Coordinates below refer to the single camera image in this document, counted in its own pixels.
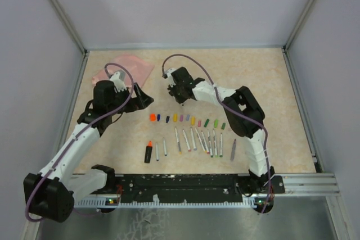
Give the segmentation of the light green pen cap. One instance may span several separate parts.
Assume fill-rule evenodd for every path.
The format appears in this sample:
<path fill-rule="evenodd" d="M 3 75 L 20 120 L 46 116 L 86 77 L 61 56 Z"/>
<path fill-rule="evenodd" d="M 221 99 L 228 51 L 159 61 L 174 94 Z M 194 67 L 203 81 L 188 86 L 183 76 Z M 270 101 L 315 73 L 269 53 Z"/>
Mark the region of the light green pen cap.
<path fill-rule="evenodd" d="M 218 119 L 215 119 L 214 120 L 214 128 L 216 128 L 218 126 L 218 123 L 219 123 L 219 120 Z"/>

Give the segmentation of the orange capped black highlighter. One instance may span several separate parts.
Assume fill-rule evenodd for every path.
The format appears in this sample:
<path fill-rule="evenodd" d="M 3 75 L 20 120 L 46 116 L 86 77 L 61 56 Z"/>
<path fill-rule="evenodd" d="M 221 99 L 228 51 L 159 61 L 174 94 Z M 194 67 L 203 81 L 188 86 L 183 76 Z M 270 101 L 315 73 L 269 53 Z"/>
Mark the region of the orange capped black highlighter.
<path fill-rule="evenodd" d="M 149 143 L 148 143 L 148 145 L 146 146 L 146 149 L 145 149 L 144 163 L 146 163 L 146 164 L 150 163 L 151 155 L 152 155 L 152 142 L 149 141 Z"/>

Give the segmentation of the dark green capped marker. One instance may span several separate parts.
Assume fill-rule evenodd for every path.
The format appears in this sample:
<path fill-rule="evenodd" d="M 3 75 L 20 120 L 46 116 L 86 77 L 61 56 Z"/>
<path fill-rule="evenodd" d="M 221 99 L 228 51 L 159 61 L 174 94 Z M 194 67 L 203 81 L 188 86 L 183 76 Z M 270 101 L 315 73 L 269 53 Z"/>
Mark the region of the dark green capped marker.
<path fill-rule="evenodd" d="M 212 139 L 211 139 L 209 130 L 207 130 L 207 135 L 208 135 L 210 157 L 212 158 L 212 157 L 214 157 L 214 154 L 213 154 L 213 148 L 212 148 Z"/>

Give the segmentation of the orange white marker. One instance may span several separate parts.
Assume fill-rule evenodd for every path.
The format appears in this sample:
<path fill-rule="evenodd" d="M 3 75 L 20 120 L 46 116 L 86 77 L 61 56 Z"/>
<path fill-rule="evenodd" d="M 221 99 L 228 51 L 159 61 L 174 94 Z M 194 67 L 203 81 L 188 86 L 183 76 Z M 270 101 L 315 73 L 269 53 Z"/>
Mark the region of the orange white marker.
<path fill-rule="evenodd" d="M 178 153 L 181 154 L 182 150 L 181 150 L 181 143 L 180 143 L 180 140 L 179 140 L 178 130 L 177 130 L 176 127 L 174 128 L 174 130 L 175 130 L 175 138 L 176 138 L 176 141 L 177 141 Z"/>

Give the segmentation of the blue capped marker pen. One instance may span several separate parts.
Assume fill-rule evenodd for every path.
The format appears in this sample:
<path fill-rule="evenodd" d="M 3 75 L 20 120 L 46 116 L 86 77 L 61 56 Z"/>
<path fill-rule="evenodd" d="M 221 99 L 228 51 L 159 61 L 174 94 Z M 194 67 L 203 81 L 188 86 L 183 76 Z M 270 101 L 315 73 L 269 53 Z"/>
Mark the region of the blue capped marker pen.
<path fill-rule="evenodd" d="M 159 161 L 159 146 L 158 146 L 158 143 L 155 143 L 155 155 L 156 155 L 156 161 Z"/>

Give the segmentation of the lavender marker pen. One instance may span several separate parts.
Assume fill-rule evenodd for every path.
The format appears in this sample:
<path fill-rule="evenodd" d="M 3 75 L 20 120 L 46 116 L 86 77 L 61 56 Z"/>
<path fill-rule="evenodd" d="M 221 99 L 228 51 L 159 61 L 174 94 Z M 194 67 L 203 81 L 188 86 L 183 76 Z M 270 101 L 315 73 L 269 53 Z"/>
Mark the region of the lavender marker pen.
<path fill-rule="evenodd" d="M 194 131 L 193 131 L 192 127 L 190 127 L 190 133 L 191 133 L 192 148 L 193 148 L 194 151 L 196 151 L 197 147 L 196 147 L 195 136 L 194 136 Z"/>

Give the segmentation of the pink capped marker pen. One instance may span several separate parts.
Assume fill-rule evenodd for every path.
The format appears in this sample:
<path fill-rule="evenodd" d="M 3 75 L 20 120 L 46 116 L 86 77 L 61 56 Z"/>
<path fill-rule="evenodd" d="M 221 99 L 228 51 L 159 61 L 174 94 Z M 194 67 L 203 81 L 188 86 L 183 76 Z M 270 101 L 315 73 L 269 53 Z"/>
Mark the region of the pink capped marker pen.
<path fill-rule="evenodd" d="M 186 134 L 186 132 L 185 132 L 184 129 L 182 130 L 182 132 L 183 132 L 183 136 L 184 136 L 184 139 L 185 139 L 185 143 L 186 143 L 187 150 L 188 150 L 188 152 L 191 152 L 192 149 L 191 149 L 191 147 L 190 147 L 187 134 Z"/>

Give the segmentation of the magenta capped marker pen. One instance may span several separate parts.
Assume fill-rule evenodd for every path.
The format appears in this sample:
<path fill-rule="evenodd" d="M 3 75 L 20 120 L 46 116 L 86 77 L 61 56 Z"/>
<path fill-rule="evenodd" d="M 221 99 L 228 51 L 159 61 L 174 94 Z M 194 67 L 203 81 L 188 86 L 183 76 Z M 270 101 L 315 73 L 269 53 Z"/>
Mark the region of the magenta capped marker pen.
<path fill-rule="evenodd" d="M 201 131 L 201 136 L 202 136 L 202 142 L 203 142 L 203 145 L 205 147 L 205 150 L 206 150 L 206 153 L 209 155 L 210 154 L 210 150 L 208 148 L 208 144 L 207 144 L 207 141 L 206 141 L 206 138 L 205 138 L 205 134 L 203 131 Z"/>

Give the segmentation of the light green capped marker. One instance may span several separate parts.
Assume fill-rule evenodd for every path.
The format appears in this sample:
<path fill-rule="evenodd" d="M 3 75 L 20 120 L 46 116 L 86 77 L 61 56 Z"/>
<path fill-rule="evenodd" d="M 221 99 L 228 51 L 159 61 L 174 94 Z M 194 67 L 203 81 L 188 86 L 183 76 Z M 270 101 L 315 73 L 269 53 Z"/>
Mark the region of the light green capped marker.
<path fill-rule="evenodd" d="M 217 137 L 215 129 L 213 129 L 213 142 L 214 142 L 214 156 L 218 157 Z"/>

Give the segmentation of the grey capped marker pen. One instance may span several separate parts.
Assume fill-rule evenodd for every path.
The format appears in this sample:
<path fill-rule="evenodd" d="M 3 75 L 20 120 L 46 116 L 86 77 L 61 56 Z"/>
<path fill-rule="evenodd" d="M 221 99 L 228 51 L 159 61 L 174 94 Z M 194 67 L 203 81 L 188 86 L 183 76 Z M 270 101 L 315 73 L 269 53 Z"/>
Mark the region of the grey capped marker pen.
<path fill-rule="evenodd" d="M 235 152 L 236 152 L 236 139 L 234 139 L 234 140 L 233 140 L 233 143 L 232 143 L 230 161 L 233 161 L 233 160 L 234 160 L 234 158 L 235 158 Z"/>

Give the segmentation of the green capped marker pen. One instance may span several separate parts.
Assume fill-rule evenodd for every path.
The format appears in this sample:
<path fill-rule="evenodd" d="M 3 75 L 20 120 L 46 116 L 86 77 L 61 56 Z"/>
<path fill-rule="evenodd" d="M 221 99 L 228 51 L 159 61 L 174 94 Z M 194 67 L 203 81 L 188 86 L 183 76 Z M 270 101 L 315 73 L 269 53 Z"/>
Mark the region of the green capped marker pen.
<path fill-rule="evenodd" d="M 223 157 L 223 133 L 220 134 L 219 146 L 220 146 L 220 154 L 219 154 L 219 157 Z"/>

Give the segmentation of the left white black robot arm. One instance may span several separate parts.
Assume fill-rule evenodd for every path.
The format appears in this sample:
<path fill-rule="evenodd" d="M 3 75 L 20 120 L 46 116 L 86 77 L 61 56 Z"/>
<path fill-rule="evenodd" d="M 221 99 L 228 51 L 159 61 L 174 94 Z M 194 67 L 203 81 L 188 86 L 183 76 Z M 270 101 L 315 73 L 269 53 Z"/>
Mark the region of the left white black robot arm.
<path fill-rule="evenodd" d="M 115 170 L 95 165 L 74 179 L 74 170 L 105 130 L 113 124 L 116 114 L 144 110 L 154 99 L 141 90 L 137 83 L 130 88 L 121 80 L 102 80 L 93 89 L 84 112 L 80 115 L 73 133 L 56 156 L 38 173 L 29 173 L 23 182 L 25 216 L 35 222 L 51 219 L 62 223 L 73 211 L 74 205 L 91 193 L 102 190 L 111 193 L 116 189 Z"/>

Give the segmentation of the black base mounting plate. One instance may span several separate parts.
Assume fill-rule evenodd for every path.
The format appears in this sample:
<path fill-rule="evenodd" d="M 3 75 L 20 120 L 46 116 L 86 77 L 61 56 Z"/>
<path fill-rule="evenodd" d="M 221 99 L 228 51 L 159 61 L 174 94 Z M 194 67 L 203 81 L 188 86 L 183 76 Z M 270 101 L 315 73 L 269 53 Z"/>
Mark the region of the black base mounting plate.
<path fill-rule="evenodd" d="M 112 185 L 93 195 L 113 194 L 121 203 L 223 203 L 242 202 L 251 195 L 284 194 L 281 176 L 250 174 L 124 174 L 116 175 Z"/>

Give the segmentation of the aluminium frame rail left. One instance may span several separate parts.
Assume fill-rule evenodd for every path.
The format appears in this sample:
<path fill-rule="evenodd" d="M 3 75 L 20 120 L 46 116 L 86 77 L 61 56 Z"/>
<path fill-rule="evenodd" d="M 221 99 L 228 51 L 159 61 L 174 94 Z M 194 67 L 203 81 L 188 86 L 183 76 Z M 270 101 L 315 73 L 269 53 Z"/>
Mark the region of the aluminium frame rail left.
<path fill-rule="evenodd" d="M 75 45 L 80 50 L 80 52 L 83 55 L 85 55 L 87 53 L 87 49 L 85 48 L 80 35 L 78 34 L 77 30 L 75 29 L 74 24 L 71 22 L 69 15 L 63 8 L 60 1 L 59 0 L 48 0 L 48 1 L 50 3 L 51 7 L 53 8 L 55 14 L 57 15 L 58 19 L 61 21 L 68 36 L 75 43 Z"/>

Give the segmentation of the aluminium frame rail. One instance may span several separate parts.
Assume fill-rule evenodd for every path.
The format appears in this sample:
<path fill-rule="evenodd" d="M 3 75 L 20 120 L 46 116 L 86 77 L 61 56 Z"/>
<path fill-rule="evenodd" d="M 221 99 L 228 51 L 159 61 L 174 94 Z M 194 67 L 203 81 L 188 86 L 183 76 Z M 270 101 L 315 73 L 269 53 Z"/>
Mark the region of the aluminium frame rail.
<path fill-rule="evenodd" d="M 312 12 L 312 9 L 314 8 L 317 0 L 307 0 L 302 12 L 300 13 L 300 16 L 298 17 L 298 20 L 296 21 L 296 24 L 290 33 L 285 45 L 282 47 L 283 52 L 288 52 L 290 48 L 293 46 L 296 38 L 300 34 L 302 28 L 304 27 L 309 15 Z"/>
<path fill-rule="evenodd" d="M 71 22 L 69 15 L 63 8 L 60 1 L 59 0 L 48 0 L 48 1 L 50 3 L 51 7 L 53 8 L 55 14 L 57 15 L 58 19 L 61 21 L 68 36 L 75 43 L 75 45 L 80 50 L 80 52 L 83 55 L 85 55 L 87 53 L 87 49 L 85 48 L 80 35 L 78 34 L 77 30 L 75 29 L 74 24 Z"/>

